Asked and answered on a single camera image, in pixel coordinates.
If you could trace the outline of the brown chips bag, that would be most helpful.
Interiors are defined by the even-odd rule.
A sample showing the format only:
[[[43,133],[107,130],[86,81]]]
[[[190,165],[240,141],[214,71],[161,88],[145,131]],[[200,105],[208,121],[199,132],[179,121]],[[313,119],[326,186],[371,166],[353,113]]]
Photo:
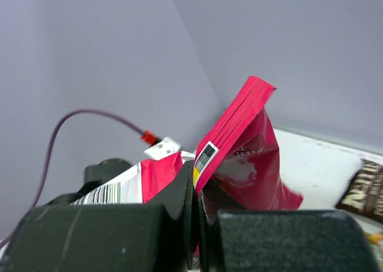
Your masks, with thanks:
[[[361,159],[361,167],[349,180],[336,209],[382,224],[382,165]]]

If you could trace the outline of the pink snack bag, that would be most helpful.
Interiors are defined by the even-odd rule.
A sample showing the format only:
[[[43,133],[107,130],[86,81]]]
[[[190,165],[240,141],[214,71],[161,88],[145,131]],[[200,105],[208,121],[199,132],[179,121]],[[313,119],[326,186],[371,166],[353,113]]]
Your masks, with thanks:
[[[160,160],[147,156],[77,204],[147,203],[190,161],[196,192],[213,180],[247,209],[297,209],[303,198],[281,180],[279,145],[265,111],[274,91],[266,81],[249,77],[194,153],[181,149]]]

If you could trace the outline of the green yellow candy bag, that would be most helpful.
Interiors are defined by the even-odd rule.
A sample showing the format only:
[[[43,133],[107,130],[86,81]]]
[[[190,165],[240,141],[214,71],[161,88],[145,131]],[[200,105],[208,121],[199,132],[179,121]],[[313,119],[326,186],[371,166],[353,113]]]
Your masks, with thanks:
[[[378,233],[365,233],[366,237],[368,238],[370,244],[375,245],[380,253],[383,252],[383,236],[382,231]]]

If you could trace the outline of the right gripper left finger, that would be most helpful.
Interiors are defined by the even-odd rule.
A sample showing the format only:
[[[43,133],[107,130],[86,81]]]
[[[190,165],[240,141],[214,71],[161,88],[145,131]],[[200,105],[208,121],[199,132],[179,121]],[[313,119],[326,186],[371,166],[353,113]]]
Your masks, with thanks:
[[[40,206],[19,222],[2,271],[187,271],[193,164],[145,204]]]

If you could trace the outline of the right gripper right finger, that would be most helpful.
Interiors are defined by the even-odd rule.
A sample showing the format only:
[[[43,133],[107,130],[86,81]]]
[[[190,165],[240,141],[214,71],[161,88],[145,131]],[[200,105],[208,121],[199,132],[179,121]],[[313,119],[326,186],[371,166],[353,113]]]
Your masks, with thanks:
[[[216,183],[199,193],[202,271],[378,271],[359,224],[339,210],[247,210]]]

